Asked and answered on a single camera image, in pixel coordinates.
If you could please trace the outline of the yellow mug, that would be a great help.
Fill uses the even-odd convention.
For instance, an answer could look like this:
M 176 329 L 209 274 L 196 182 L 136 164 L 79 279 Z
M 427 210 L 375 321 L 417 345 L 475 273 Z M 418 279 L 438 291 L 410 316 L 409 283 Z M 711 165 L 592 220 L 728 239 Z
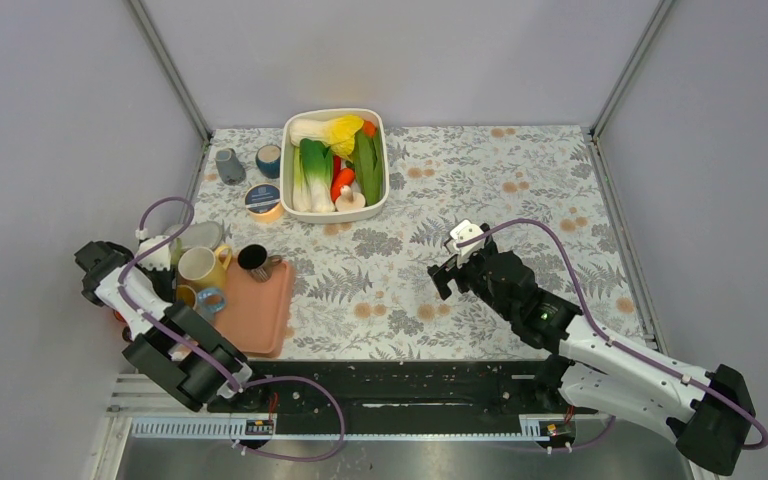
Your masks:
M 197 293 L 209 288 L 224 290 L 232 260 L 233 249 L 227 244 L 215 248 L 193 247 L 179 259 L 178 277 Z

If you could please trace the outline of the light blue glazed mug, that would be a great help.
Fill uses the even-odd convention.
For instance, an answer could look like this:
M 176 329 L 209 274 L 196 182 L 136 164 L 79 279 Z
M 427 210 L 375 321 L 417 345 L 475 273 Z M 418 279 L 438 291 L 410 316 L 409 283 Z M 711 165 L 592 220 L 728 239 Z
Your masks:
M 214 323 L 216 316 L 227 306 L 227 299 L 218 287 L 197 291 L 189 285 L 178 285 L 175 294 L 178 301 L 184 302 L 209 323 Z

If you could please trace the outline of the brown mug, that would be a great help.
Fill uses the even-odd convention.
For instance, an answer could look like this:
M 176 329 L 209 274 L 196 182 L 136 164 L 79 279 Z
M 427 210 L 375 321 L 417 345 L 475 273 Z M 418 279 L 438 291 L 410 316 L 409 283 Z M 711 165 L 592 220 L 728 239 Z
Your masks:
M 238 266 L 254 281 L 267 282 L 273 269 L 283 261 L 281 255 L 270 255 L 260 244 L 250 244 L 242 248 L 237 255 Z

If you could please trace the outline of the grey mug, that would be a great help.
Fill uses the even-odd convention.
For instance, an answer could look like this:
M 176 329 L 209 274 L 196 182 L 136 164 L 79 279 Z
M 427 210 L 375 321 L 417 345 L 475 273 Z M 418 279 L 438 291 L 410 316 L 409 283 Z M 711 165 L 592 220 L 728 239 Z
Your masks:
M 239 185 L 246 180 L 245 167 L 232 148 L 217 150 L 215 165 L 220 179 L 226 185 Z

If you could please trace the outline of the dark blue mug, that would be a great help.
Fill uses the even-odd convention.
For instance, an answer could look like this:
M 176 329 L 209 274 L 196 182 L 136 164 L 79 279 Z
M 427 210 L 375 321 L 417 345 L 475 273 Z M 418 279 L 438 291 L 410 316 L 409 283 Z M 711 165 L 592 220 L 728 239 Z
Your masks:
M 275 144 L 260 147 L 256 152 L 255 163 L 258 170 L 268 179 L 280 177 L 281 148 Z

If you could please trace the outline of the light green mug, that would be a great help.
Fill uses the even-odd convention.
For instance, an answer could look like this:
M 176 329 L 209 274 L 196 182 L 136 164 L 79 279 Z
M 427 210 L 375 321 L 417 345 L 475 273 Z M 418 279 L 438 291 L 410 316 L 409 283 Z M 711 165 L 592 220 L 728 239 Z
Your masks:
M 183 243 L 180 238 L 171 240 L 169 245 L 169 257 L 170 266 L 176 268 L 180 262 L 180 258 L 183 255 Z

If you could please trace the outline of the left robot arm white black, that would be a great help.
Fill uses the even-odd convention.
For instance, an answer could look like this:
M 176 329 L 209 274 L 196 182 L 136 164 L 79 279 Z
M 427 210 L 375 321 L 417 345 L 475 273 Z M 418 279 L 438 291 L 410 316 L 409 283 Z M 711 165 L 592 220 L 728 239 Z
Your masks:
M 217 396 L 248 411 L 267 404 L 271 387 L 252 373 L 247 357 L 186 303 L 158 295 L 129 250 L 92 241 L 74 259 L 84 272 L 82 295 L 124 318 L 125 359 L 163 391 L 194 412 Z

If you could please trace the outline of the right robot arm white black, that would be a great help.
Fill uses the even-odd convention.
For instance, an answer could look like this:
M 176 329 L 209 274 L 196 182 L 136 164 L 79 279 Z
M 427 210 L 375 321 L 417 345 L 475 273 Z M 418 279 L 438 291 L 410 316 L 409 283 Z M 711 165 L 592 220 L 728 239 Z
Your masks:
M 427 271 L 442 299 L 454 283 L 524 343 L 549 352 L 533 386 L 543 410 L 598 410 L 661 435 L 705 470 L 734 473 L 756 415 L 738 370 L 721 364 L 710 371 L 627 344 L 606 326 L 591 325 L 581 307 L 539 287 L 516 254 L 491 240 L 467 260 L 453 255 Z

